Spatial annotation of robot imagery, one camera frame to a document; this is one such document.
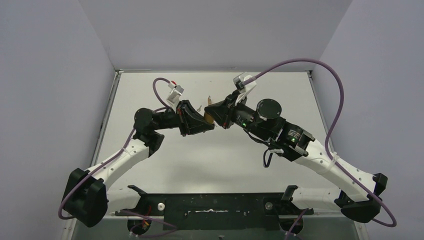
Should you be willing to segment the small brass padlock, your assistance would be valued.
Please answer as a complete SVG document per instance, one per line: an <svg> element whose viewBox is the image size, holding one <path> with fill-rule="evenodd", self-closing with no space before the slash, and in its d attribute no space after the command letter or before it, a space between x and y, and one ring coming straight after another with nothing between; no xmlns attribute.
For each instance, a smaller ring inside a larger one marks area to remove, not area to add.
<svg viewBox="0 0 424 240"><path fill-rule="evenodd" d="M208 114L207 112L204 112L204 114L203 114L203 119L204 119L204 120L205 120L208 124L211 124L211 125L216 126L216 123L215 123L214 118L213 118L210 114Z"/></svg>

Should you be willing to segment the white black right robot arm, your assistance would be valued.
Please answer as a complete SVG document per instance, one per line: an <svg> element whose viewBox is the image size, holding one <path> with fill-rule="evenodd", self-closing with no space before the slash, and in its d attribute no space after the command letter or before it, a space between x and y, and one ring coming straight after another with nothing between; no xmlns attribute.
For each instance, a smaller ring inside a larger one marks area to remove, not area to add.
<svg viewBox="0 0 424 240"><path fill-rule="evenodd" d="M338 156L329 156L311 133L281 117L282 108L276 100L262 99L252 109L237 98L236 93L230 94L204 111L224 129L240 126L254 142L265 145L269 155L302 165L333 184L331 188L288 186L281 199L285 212L340 211L360 223L368 223L380 213L380 194L388 181L384 174L367 173Z"/></svg>

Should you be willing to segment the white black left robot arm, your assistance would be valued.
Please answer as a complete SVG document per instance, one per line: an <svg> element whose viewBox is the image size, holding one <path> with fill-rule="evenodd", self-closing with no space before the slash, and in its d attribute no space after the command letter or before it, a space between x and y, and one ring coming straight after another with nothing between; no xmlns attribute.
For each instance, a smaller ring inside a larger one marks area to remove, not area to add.
<svg viewBox="0 0 424 240"><path fill-rule="evenodd" d="M151 157L161 147L165 136L159 130L179 129L182 136L205 133L215 128L199 114L188 100L157 112L140 108L134 114L134 124L123 147L114 155L86 170L76 168L67 180L58 216L62 220L76 218L87 227L93 227L103 217L121 209L143 213L148 199L140 194L111 201L108 190L128 170Z"/></svg>

